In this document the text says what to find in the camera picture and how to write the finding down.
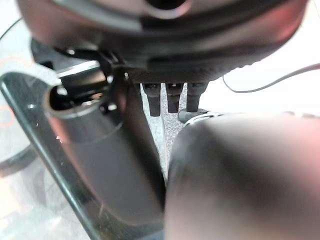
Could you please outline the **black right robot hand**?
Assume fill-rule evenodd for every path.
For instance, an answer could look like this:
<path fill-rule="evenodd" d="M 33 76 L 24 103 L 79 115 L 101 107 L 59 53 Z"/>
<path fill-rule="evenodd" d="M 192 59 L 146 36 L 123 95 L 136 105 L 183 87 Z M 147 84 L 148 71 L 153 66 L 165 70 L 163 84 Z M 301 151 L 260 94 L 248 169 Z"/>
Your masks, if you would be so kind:
<path fill-rule="evenodd" d="M 187 84 L 195 111 L 210 81 L 282 47 L 304 17 L 305 0 L 20 0 L 35 61 L 55 70 L 43 108 L 67 159 L 118 221 L 161 222 L 165 182 L 143 113 L 169 110 Z"/>

